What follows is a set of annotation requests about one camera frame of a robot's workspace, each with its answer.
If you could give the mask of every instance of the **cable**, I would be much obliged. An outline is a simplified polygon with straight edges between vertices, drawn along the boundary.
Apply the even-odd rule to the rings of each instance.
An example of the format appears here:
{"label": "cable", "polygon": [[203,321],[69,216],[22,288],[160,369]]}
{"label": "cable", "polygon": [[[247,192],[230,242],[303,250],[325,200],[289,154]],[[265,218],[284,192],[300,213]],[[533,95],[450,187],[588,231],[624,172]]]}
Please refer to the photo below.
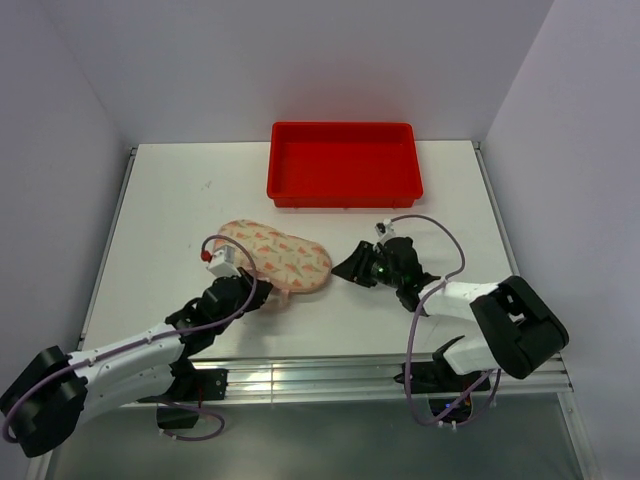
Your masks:
{"label": "cable", "polygon": [[[225,235],[210,235],[210,236],[208,236],[205,239],[205,241],[202,243],[202,252],[206,251],[207,243],[209,241],[215,240],[215,239],[224,240],[226,242],[231,243],[232,245],[235,245],[236,247],[238,247],[238,249],[249,260],[249,264],[251,265],[251,271],[252,271],[252,274],[253,274],[253,283],[251,284],[251,291],[249,292],[249,296],[247,297],[246,301],[242,304],[242,306],[240,308],[238,308],[238,310],[233,312],[231,315],[223,318],[222,320],[218,320],[217,322],[213,322],[213,323],[210,323],[210,324],[207,324],[207,325],[201,325],[199,327],[183,328],[183,329],[180,329],[180,330],[162,332],[162,333],[159,333],[159,334],[154,335],[153,337],[151,337],[151,342],[155,342],[156,340],[161,340],[161,339],[167,338],[167,337],[173,337],[175,335],[183,335],[183,334],[186,334],[186,333],[200,332],[200,331],[203,331],[203,330],[208,330],[210,328],[215,328],[217,326],[220,326],[220,325],[223,325],[225,323],[228,323],[228,322],[234,320],[239,315],[241,315],[244,312],[244,310],[249,306],[251,301],[253,300],[253,297],[255,296],[256,290],[258,288],[258,281],[256,279],[257,267],[256,267],[255,261],[253,260],[253,257],[251,256],[249,251],[245,247],[243,247],[239,242],[237,242],[236,240],[234,240],[232,238],[229,238],[229,237],[227,237]],[[93,360],[93,362],[100,362],[102,360],[109,359],[109,358],[111,358],[111,357],[113,357],[115,355],[119,355],[120,353],[127,352],[127,351],[129,351],[131,349],[137,348],[137,347],[139,347],[141,345],[145,345],[145,344],[148,344],[148,343],[149,343],[149,340],[146,339],[146,338],[140,339],[140,340],[136,340],[136,341],[131,342],[131,343],[127,343],[127,344],[122,345],[120,347],[114,348],[113,350],[109,350],[109,351],[106,351],[104,353],[101,353],[100,355],[96,355],[96,357]],[[10,427],[11,423],[13,422],[14,417],[18,413],[18,410],[20,410],[20,408],[22,408],[22,406],[27,402],[27,400],[29,400],[38,390],[40,390],[45,385],[48,385],[49,383],[51,383],[56,378],[59,378],[59,377],[61,377],[63,375],[66,375],[67,373],[71,373],[74,370],[77,370],[79,368],[83,368],[83,367],[89,366],[93,362],[92,362],[92,360],[87,359],[87,360],[83,360],[83,361],[78,362],[78,363],[74,363],[73,365],[69,365],[67,367],[64,367],[64,368],[58,370],[57,372],[52,373],[48,377],[43,378],[38,383],[36,383],[33,387],[31,387],[29,390],[27,390],[27,392],[24,395],[22,395],[18,400],[16,400],[16,403],[13,404],[13,406],[11,407],[9,412],[7,412],[7,415],[5,416],[5,419],[4,419],[4,423],[2,424],[2,438],[4,438],[9,443],[18,443],[18,439],[16,437],[12,436],[11,433],[9,432],[9,427]],[[160,403],[167,404],[166,401],[161,400],[161,399],[156,399],[156,401],[158,401]],[[222,418],[221,415],[219,415],[217,413],[210,412],[210,411],[206,411],[204,409],[197,410],[198,407],[192,407],[192,406],[189,406],[189,405],[182,405],[182,404],[177,404],[177,403],[173,403],[173,402],[169,402],[169,403],[172,403],[171,406],[174,406],[176,408],[182,408],[184,410],[198,411],[198,412],[202,411],[206,415],[212,415],[212,416],[216,417],[218,420],[220,420],[220,424],[221,424],[220,428],[218,430],[216,430],[213,434],[205,435],[203,437],[183,437],[183,438],[178,438],[177,435],[173,435],[173,434],[171,434],[170,436],[172,436],[174,438],[178,438],[179,440],[188,439],[186,441],[193,442],[193,441],[207,440],[209,438],[213,438],[215,436],[218,436],[222,432],[222,429],[224,428],[225,422],[224,422],[224,419]]]}
{"label": "cable", "polygon": [[[464,392],[462,392],[457,399],[451,402],[451,404],[446,409],[444,409],[435,417],[431,417],[431,418],[423,417],[420,414],[418,407],[413,402],[413,396],[411,395],[411,363],[413,361],[413,344],[416,337],[416,331],[418,329],[418,321],[420,320],[420,313],[422,312],[425,303],[427,303],[427,300],[429,300],[429,298],[434,293],[436,293],[439,290],[442,290],[446,286],[449,279],[458,275],[465,269],[465,267],[467,266],[467,257],[464,254],[464,250],[462,249],[460,242],[458,242],[458,240],[453,235],[453,233],[451,233],[451,231],[447,227],[445,227],[442,223],[440,223],[438,220],[434,218],[428,217],[426,215],[408,214],[408,215],[400,215],[398,217],[392,218],[391,221],[397,222],[398,220],[404,220],[407,218],[420,218],[422,220],[431,222],[437,227],[439,227],[451,239],[451,241],[454,243],[454,245],[458,249],[458,253],[460,254],[460,266],[457,269],[453,270],[452,272],[446,274],[438,285],[436,285],[431,290],[429,290],[424,295],[424,297],[420,299],[420,302],[418,303],[416,311],[413,314],[413,320],[411,321],[411,328],[409,329],[409,340],[407,342],[407,354],[405,357],[405,369],[404,369],[404,394],[407,397],[407,404],[409,405],[409,410],[411,411],[411,415],[413,416],[413,419],[419,425],[427,427],[427,426],[438,424],[442,419],[444,419],[447,415],[449,415],[449,413],[454,408],[456,408],[460,404],[460,402],[464,401],[464,399],[466,399],[471,394],[471,392],[473,392],[478,386],[480,386],[480,384],[482,384],[482,382],[484,382],[487,378],[489,378],[489,375],[493,373],[493,370],[489,370],[484,374],[482,374],[478,380],[473,382],[471,386],[469,386],[469,388],[467,388]],[[501,376],[501,371],[498,370],[496,374],[496,379],[493,383],[493,389],[491,391],[491,394],[489,395],[489,398],[486,400],[485,404],[480,408],[478,413],[470,417],[468,420],[458,423],[456,425],[457,427],[470,423],[471,421],[475,420],[479,415],[481,415],[486,411],[488,406],[495,399],[496,393],[498,391],[498,386],[500,385],[500,376]]]}

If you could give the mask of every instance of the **white wall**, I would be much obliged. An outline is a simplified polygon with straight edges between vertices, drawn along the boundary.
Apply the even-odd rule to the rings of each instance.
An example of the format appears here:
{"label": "white wall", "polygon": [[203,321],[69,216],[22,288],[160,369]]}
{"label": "white wall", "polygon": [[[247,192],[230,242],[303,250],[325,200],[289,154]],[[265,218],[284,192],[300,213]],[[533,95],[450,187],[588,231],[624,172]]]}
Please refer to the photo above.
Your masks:
{"label": "white wall", "polygon": [[566,322],[606,478],[639,476],[640,3],[556,0],[485,143],[522,272]]}
{"label": "white wall", "polygon": [[[126,151],[42,7],[0,2],[0,391],[80,332]],[[27,459],[0,442],[0,477]]]}
{"label": "white wall", "polygon": [[133,143],[275,120],[485,137],[552,0],[42,0]]}

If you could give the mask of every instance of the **beige cloth with orange pattern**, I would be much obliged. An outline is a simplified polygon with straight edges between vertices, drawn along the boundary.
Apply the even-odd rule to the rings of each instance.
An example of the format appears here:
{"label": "beige cloth with orange pattern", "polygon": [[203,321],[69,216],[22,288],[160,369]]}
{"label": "beige cloth with orange pattern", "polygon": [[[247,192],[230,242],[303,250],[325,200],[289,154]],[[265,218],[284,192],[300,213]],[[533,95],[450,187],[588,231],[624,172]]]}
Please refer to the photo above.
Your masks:
{"label": "beige cloth with orange pattern", "polygon": [[[316,242],[287,235],[251,220],[229,222],[218,233],[245,247],[256,262],[259,277],[268,279],[285,293],[312,292],[329,278],[331,259]],[[216,240],[215,248],[227,244],[224,240]],[[240,252],[236,252],[234,265],[251,271],[249,261]]]}

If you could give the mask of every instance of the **red plastic container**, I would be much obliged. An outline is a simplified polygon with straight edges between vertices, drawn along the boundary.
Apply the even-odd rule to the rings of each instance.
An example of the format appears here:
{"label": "red plastic container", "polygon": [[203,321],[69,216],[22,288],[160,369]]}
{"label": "red plastic container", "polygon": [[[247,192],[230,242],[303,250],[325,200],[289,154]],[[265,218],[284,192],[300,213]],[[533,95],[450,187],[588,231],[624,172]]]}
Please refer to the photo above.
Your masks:
{"label": "red plastic container", "polygon": [[276,207],[405,208],[422,193],[407,123],[273,125],[267,195]]}

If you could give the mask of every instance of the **white table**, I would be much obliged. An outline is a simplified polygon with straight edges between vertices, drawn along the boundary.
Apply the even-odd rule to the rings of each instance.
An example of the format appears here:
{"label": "white table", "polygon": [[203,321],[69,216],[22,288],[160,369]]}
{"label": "white table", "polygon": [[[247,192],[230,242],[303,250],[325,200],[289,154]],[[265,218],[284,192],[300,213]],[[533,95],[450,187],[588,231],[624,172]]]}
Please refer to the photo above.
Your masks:
{"label": "white table", "polygon": [[[266,196],[268,143],[141,145],[126,186],[99,287],[87,317],[84,348],[140,332],[164,320],[212,281],[201,241],[233,219],[247,218],[324,245],[334,264],[359,240],[375,241],[377,221],[400,213],[431,215],[461,242],[467,269],[459,279],[500,281],[511,272],[505,245],[469,141],[417,142],[424,197],[403,210],[280,210]],[[436,227],[404,220],[425,270],[459,263]],[[433,352],[477,326],[442,317],[421,321],[416,352]],[[236,320],[199,358],[275,359],[399,354],[411,315],[384,286],[365,289],[333,278],[296,295],[279,313]]]}

